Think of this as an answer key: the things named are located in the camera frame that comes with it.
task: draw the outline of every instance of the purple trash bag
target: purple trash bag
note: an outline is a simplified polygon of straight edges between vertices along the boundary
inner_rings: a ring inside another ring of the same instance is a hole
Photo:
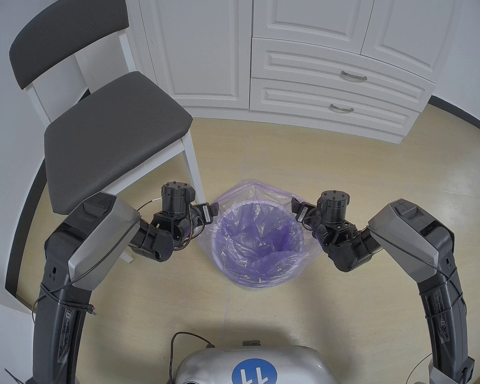
[[[295,220],[291,199],[301,198],[245,180],[216,199],[218,216],[198,237],[203,251],[234,283],[266,288],[298,276],[322,252]]]

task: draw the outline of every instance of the drawer handle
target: drawer handle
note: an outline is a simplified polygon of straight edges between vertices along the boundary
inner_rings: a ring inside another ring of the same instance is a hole
[[[345,71],[342,71],[340,74],[344,75],[345,77],[349,77],[351,79],[360,80],[360,81],[365,81],[368,79],[367,76],[356,76]]]
[[[330,104],[330,108],[336,109],[337,111],[342,111],[342,112],[353,112],[353,108],[340,108],[333,104]]]

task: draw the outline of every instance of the chair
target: chair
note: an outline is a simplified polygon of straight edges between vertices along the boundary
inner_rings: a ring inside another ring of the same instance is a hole
[[[10,62],[46,126],[45,165],[53,211],[68,215],[98,191],[117,194],[183,152],[196,200],[205,202],[190,125],[192,117],[140,72],[125,29],[125,0],[60,0],[18,34]],[[129,73],[50,121],[32,81],[63,59],[118,33]]]

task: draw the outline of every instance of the wooden floor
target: wooden floor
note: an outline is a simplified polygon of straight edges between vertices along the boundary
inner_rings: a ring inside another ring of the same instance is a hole
[[[314,129],[195,119],[192,137],[212,201],[242,179],[258,179],[316,202],[324,190],[350,194],[347,219],[362,228],[385,204],[405,198],[455,233],[455,259],[468,305],[469,354],[480,361],[480,130],[428,105],[401,145]],[[167,181],[188,181],[181,156],[120,193],[134,207]],[[142,210],[150,220],[161,202]],[[19,295],[38,295],[43,242],[64,219],[45,190],[28,237]],[[319,350],[342,384],[404,383],[431,352],[416,284],[381,251],[344,274],[324,253],[293,281],[265,290],[229,282],[196,243],[163,264],[118,260],[91,303],[77,376],[85,383],[166,383],[169,343],[196,332],[218,347],[263,345]],[[174,364],[204,344],[176,343]],[[429,359],[409,383],[424,382]],[[474,379],[480,377],[476,369]]]

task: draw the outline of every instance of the chair seat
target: chair seat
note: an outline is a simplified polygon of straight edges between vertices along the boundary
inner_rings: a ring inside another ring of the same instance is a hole
[[[45,131],[45,165],[53,211],[82,200],[183,137],[192,117],[140,72],[103,86]]]

